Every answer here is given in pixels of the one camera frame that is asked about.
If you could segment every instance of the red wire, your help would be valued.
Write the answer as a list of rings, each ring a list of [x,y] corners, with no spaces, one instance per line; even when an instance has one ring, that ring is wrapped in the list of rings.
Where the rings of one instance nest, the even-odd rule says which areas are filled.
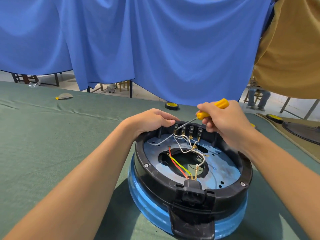
[[[188,179],[188,176],[184,173],[184,171],[182,171],[182,169],[176,164],[176,162],[174,160],[172,160],[172,156],[171,156],[171,149],[169,147],[169,155],[170,155],[170,159],[173,162],[173,164],[182,172],[182,174],[186,177],[186,179]]]

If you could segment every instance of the jeans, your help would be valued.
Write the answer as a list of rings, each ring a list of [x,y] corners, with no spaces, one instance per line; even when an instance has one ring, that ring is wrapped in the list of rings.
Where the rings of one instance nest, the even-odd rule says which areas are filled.
[[[254,103],[254,93],[256,92],[256,89],[249,89],[249,102],[248,102],[248,106],[253,106],[255,105]],[[266,90],[260,90],[260,92],[262,93],[262,98],[258,104],[258,108],[260,109],[264,109],[267,100],[270,98],[271,93],[269,91]]]

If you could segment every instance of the green tablecloth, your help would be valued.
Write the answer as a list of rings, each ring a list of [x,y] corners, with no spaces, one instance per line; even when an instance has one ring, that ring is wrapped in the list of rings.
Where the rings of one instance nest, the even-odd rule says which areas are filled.
[[[0,82],[0,238],[120,121],[151,108],[165,110],[163,102],[77,91],[69,91],[74,96],[71,99],[55,99],[64,92],[68,91]],[[188,121],[196,111],[195,107],[181,106],[172,113]],[[253,114],[247,117],[263,134],[320,173],[320,164],[284,139],[267,121]],[[131,199],[127,172],[133,153],[134,146],[96,239],[174,239],[140,214]],[[238,230],[226,239],[308,238],[260,173],[254,170],[245,218]]]

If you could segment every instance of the yellow screwdriver handle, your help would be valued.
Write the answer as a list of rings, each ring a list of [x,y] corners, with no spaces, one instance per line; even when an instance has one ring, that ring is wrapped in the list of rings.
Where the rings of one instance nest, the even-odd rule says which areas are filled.
[[[225,109],[229,106],[229,102],[228,102],[228,100],[223,98],[220,101],[216,102],[214,105],[217,106],[219,109]],[[210,116],[210,114],[208,114],[206,112],[197,113],[197,117],[199,120],[203,120],[205,117],[209,117],[209,116]]]

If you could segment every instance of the blue curtain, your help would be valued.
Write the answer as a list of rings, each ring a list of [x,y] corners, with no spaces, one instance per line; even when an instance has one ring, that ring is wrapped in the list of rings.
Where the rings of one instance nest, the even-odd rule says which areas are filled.
[[[172,102],[237,100],[271,0],[1,0],[0,70],[134,79]]]

